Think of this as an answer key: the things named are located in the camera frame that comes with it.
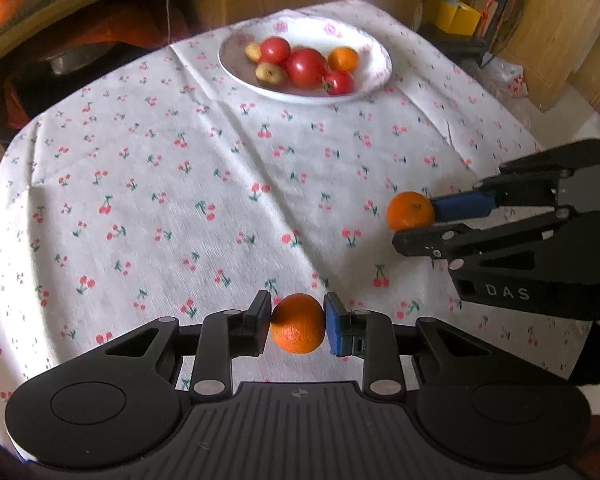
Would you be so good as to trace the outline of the cherry print white tablecloth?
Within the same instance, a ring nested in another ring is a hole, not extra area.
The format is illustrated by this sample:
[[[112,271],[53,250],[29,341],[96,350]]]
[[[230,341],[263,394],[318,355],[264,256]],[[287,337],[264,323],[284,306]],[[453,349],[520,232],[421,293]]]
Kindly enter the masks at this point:
[[[365,99],[274,102],[218,61],[227,28],[118,68],[33,119],[0,163],[0,441],[25,380],[133,328],[332,290],[408,323],[442,318],[568,377],[588,326],[464,304],[405,259],[396,194],[467,190],[538,144],[497,99],[388,14],[314,6],[369,32],[393,74]]]

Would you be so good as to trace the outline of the yellow cardboard box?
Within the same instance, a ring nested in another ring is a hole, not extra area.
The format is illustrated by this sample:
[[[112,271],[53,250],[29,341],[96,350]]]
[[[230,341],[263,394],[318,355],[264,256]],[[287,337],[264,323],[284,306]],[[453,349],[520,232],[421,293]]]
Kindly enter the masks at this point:
[[[438,5],[434,26],[450,35],[472,37],[481,13],[460,0],[442,0]]]

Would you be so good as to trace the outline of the white floral porcelain plate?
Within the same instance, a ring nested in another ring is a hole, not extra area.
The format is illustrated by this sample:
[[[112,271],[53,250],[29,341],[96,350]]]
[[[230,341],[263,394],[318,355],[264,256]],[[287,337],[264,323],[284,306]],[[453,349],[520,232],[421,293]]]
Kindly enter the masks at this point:
[[[392,75],[388,50],[368,32],[296,12],[238,26],[221,42],[218,59],[241,86],[292,104],[362,99]]]

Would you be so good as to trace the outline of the wooden side cabinet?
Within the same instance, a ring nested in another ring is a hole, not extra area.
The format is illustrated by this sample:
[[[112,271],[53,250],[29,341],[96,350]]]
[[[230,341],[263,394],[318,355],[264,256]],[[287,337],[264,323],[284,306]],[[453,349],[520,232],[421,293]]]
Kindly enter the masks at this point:
[[[498,56],[524,69],[529,100],[546,112],[599,32],[600,0],[526,0]]]

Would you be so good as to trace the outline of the wooden tv cabinet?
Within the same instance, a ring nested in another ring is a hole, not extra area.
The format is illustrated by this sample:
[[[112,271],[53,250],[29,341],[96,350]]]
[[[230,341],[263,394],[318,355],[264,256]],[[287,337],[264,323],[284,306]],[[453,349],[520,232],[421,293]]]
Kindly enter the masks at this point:
[[[0,25],[0,143],[30,118],[15,79],[31,63],[91,44],[155,50],[207,21],[196,0],[19,0]]]

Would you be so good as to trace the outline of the small yellow longan fruit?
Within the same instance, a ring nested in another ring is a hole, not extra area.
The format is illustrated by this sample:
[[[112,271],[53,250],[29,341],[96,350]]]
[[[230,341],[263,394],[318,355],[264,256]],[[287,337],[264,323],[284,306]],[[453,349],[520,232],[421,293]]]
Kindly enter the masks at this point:
[[[257,42],[253,41],[245,46],[245,57],[250,63],[258,65],[260,63],[261,56],[260,44]]]

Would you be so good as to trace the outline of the small orange kumquat fruit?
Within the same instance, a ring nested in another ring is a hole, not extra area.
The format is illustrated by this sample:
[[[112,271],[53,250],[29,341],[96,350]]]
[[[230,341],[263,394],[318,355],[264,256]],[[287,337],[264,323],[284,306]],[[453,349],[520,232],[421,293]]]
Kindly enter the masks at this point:
[[[360,56],[357,50],[350,47],[336,47],[329,53],[327,63],[331,70],[353,73],[358,69]]]

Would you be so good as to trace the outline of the large red tomato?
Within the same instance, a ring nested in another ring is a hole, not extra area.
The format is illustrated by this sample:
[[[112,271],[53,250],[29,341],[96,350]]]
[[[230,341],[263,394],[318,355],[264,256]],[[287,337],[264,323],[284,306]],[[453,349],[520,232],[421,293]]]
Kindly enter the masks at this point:
[[[328,64],[317,50],[302,48],[291,52],[286,62],[286,72],[296,88],[314,90],[323,84]]]

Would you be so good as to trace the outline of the brown longan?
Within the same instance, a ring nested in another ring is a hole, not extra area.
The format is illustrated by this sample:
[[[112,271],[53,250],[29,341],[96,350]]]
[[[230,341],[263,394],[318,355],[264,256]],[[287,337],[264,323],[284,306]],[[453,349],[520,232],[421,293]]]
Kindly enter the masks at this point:
[[[259,63],[254,71],[258,85],[262,88],[282,88],[288,80],[286,72],[278,65],[269,62]]]

